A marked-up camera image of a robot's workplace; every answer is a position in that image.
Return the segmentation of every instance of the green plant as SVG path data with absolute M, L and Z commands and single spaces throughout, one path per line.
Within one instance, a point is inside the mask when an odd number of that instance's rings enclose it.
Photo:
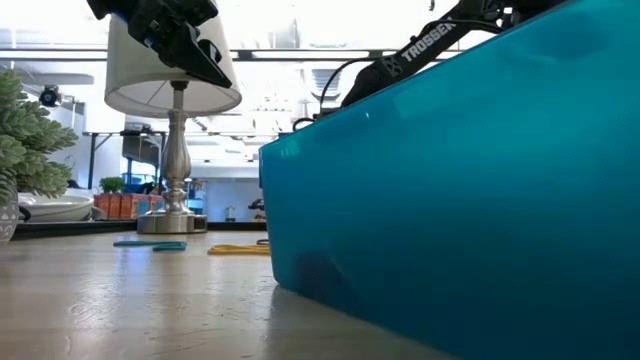
M 49 111 L 37 101 L 26 101 L 20 77 L 0 72 L 0 206 L 16 189 L 57 197 L 67 189 L 71 169 L 47 161 L 47 154 L 73 146 L 72 129 L 47 118 Z
M 124 190 L 124 180 L 121 177 L 113 176 L 100 179 L 100 187 L 107 194 L 115 194 Z

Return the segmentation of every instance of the silver lamp stand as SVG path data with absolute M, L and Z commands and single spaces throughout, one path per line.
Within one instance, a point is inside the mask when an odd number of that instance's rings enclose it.
M 187 114 L 184 90 L 188 81 L 172 81 L 173 108 L 169 110 L 169 137 L 162 153 L 162 176 L 167 191 L 164 208 L 138 217 L 139 234 L 194 234 L 207 231 L 207 216 L 196 215 L 185 205 L 184 180 L 191 173 L 191 158 L 184 137 Z

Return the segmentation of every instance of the wooden table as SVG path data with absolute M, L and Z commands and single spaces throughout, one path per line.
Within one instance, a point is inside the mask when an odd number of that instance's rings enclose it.
M 214 257 L 266 234 L 102 234 L 0 247 L 8 359 L 450 359 L 279 288 L 267 257 Z M 186 240 L 184 253 L 114 248 Z

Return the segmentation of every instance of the white lampshade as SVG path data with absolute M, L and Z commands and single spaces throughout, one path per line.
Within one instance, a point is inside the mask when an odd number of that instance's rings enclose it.
M 109 26 L 105 102 L 125 114 L 167 118 L 167 111 L 173 105 L 170 81 L 189 80 L 184 92 L 184 110 L 189 116 L 213 115 L 238 106 L 242 95 L 236 84 L 220 16 L 208 20 L 199 29 L 199 40 L 210 40 L 222 55 L 218 65 L 233 82 L 231 88 L 205 83 L 181 69 L 164 65 L 158 54 L 133 40 L 126 24 L 114 16 Z

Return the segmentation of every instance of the blue plastic bin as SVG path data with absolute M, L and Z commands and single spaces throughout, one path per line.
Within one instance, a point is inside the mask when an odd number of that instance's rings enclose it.
M 638 24 L 573 1 L 265 146 L 277 281 L 462 359 L 640 359 Z

